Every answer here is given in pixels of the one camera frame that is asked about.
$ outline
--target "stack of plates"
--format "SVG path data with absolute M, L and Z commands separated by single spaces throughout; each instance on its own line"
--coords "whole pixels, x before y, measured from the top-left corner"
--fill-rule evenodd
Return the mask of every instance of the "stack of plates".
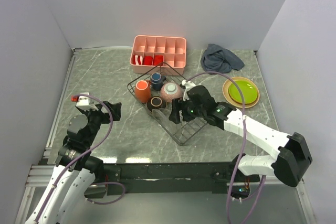
M 232 77 L 232 79 L 238 84 L 239 88 L 242 90 L 245 108 L 251 108 L 256 105 L 260 98 L 260 93 L 257 86 L 244 77 Z M 242 98 L 239 94 L 237 87 L 230 81 L 227 80 L 223 85 L 223 95 L 225 99 L 232 105 L 242 108 Z

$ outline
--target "blue-gray towel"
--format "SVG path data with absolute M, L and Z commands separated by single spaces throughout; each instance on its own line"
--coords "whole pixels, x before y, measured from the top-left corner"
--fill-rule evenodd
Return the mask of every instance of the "blue-gray towel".
M 229 73 L 231 69 L 242 69 L 244 63 L 230 50 L 216 44 L 209 44 L 202 55 L 201 65 L 205 71 Z

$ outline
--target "wire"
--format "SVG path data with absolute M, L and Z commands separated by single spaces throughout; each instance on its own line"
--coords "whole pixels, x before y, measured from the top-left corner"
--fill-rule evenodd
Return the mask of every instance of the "wire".
M 241 91 L 241 89 L 239 88 L 238 84 L 233 80 L 231 79 L 228 75 L 226 74 L 223 74 L 223 73 L 219 73 L 219 72 L 216 72 L 216 71 L 206 71 L 206 72 L 202 72 L 202 73 L 198 73 L 194 76 L 192 76 L 191 78 L 187 79 L 187 81 L 190 81 L 198 76 L 201 76 L 203 74 L 219 74 L 220 76 L 223 76 L 225 77 L 226 79 L 228 79 L 230 82 L 232 82 L 236 88 L 238 89 L 238 92 L 241 96 L 241 106 L 242 106 L 242 118 L 243 118 L 243 143 L 242 143 L 242 147 L 240 148 L 240 152 L 239 152 L 239 155 L 238 155 L 238 158 L 237 158 L 237 162 L 235 164 L 235 167 L 233 169 L 233 172 L 232 172 L 232 175 L 231 175 L 231 180 L 230 180 L 230 184 L 229 184 L 229 189 L 228 189 L 228 192 L 227 192 L 227 198 L 226 198 L 226 218 L 227 218 L 227 221 L 229 224 L 231 224 L 231 218 L 230 218 L 230 204 L 231 204 L 231 193 L 232 193 L 232 187 L 233 187 L 233 183 L 234 183 L 234 180 L 235 180 L 235 177 L 236 177 L 236 173 L 238 171 L 238 165 L 239 165 L 239 162 L 243 156 L 243 152 L 244 152 L 244 148 L 245 148 L 245 145 L 246 145 L 246 134 L 247 134 L 247 129 L 246 129 L 246 121 L 245 121 L 245 100 L 244 100 L 244 96 L 243 96 L 243 93 Z M 255 206 L 257 204 L 257 201 L 259 199 L 259 196 L 260 196 L 260 193 L 261 193 L 261 190 L 265 184 L 265 179 L 266 179 L 266 176 L 263 175 L 261 180 L 260 180 L 260 184 L 257 188 L 257 190 L 249 197 L 245 198 L 246 199 L 250 199 L 256 192 L 257 193 L 257 197 L 255 199 L 255 202 L 251 208 L 251 210 L 248 212 L 248 214 L 246 215 L 245 219 L 242 221 L 242 223 L 244 223 L 247 218 L 252 214 L 253 210 L 255 209 Z
M 49 199 L 51 198 L 52 194 L 53 194 L 53 191 L 55 190 L 55 188 L 57 187 L 57 183 L 59 182 L 59 180 L 61 179 L 61 177 L 63 176 L 63 174 L 68 170 L 68 168 L 73 165 L 75 162 L 77 162 L 79 159 L 81 159 L 83 156 L 85 156 L 86 154 L 92 152 L 95 148 L 97 148 L 98 146 L 100 146 L 106 139 L 107 137 L 109 136 L 109 134 L 111 133 L 111 130 L 112 130 L 112 126 L 113 126 L 113 117 L 112 117 L 112 113 L 111 111 L 109 110 L 109 108 L 102 102 L 100 101 L 98 98 L 92 96 L 92 95 L 89 95 L 89 94 L 76 94 L 74 95 L 74 97 L 88 97 L 88 98 L 91 98 L 93 100 L 95 100 L 96 102 L 100 103 L 106 110 L 107 112 L 109 113 L 109 116 L 110 116 L 110 127 L 109 129 L 107 130 L 107 133 L 106 135 L 103 137 L 103 139 L 94 147 L 88 149 L 87 151 L 83 152 L 82 154 L 80 154 L 78 157 L 76 157 L 73 161 L 71 161 L 63 170 L 62 172 L 58 175 L 58 177 L 55 179 L 55 182 L 53 183 L 53 186 L 52 188 L 50 189 L 46 199 L 44 200 L 42 206 L 41 206 L 41 209 L 40 211 L 37 213 L 37 216 L 35 218 L 35 222 L 38 223 L 38 220 L 40 219 L 42 213 L 43 213 L 43 210 L 46 208 L 47 204 L 48 204 L 48 201 Z
M 96 204 L 96 205 L 109 205 L 109 204 L 112 204 L 112 203 L 114 203 L 114 202 L 117 202 L 119 199 L 121 199 L 121 198 L 124 196 L 124 194 L 125 194 L 125 192 L 126 192 L 126 188 L 125 188 L 125 186 L 124 186 L 123 184 L 121 184 L 121 183 L 118 183 L 118 182 L 102 182 L 102 183 L 96 183 L 96 184 L 93 184 L 93 185 L 95 185 L 95 186 L 101 186 L 101 185 L 117 185 L 117 186 L 121 186 L 121 188 L 122 188 L 122 193 L 121 193 L 121 195 L 120 195 L 117 199 L 115 199 L 115 200 L 113 200 L 113 201 L 109 201 L 109 202 L 96 202 L 96 201 L 93 201 L 92 199 L 87 199 L 87 201 L 89 201 L 89 202 L 91 202 L 91 203 L 94 203 L 94 204 Z

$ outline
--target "wooden plate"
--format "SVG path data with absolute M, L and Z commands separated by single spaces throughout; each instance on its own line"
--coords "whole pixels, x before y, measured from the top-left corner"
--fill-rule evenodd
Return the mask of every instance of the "wooden plate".
M 256 105 L 256 104 L 259 102 L 259 99 L 260 99 L 260 92 L 259 92 L 259 89 L 258 89 L 258 87 L 257 87 L 251 80 L 246 79 L 246 78 L 244 78 L 244 77 L 232 77 L 232 79 L 233 79 L 234 81 L 240 81 L 240 80 L 242 80 L 242 81 L 247 81 L 247 82 L 249 82 L 252 86 L 254 86 L 254 87 L 257 89 L 257 92 L 258 92 L 258 97 L 257 97 L 257 99 L 256 99 L 253 103 L 245 104 L 245 108 L 246 108 L 246 109 L 247 109 L 247 108 L 251 108 L 251 107 L 253 107 L 254 105 Z M 224 84 L 223 84 L 223 95 L 224 95 L 224 97 L 225 97 L 225 99 L 226 99 L 226 101 L 227 101 L 228 103 L 232 104 L 233 106 L 235 106 L 235 107 L 237 107 L 237 108 L 242 108 L 242 107 L 243 107 L 242 104 L 241 104 L 241 103 L 238 103 L 238 102 L 236 102 L 236 101 L 234 101 L 234 100 L 230 97 L 230 95 L 229 95 L 229 86 L 230 86 L 231 84 L 232 84 L 232 82 L 231 82 L 230 80 L 226 80 L 226 82 L 224 82 Z

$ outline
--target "blue mug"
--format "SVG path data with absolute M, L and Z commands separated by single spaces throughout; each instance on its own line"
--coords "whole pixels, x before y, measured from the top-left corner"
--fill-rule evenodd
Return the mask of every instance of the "blue mug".
M 163 86 L 163 82 L 165 80 L 166 80 L 166 77 L 162 76 L 160 73 L 152 74 L 151 75 L 152 89 L 156 91 L 160 91 Z

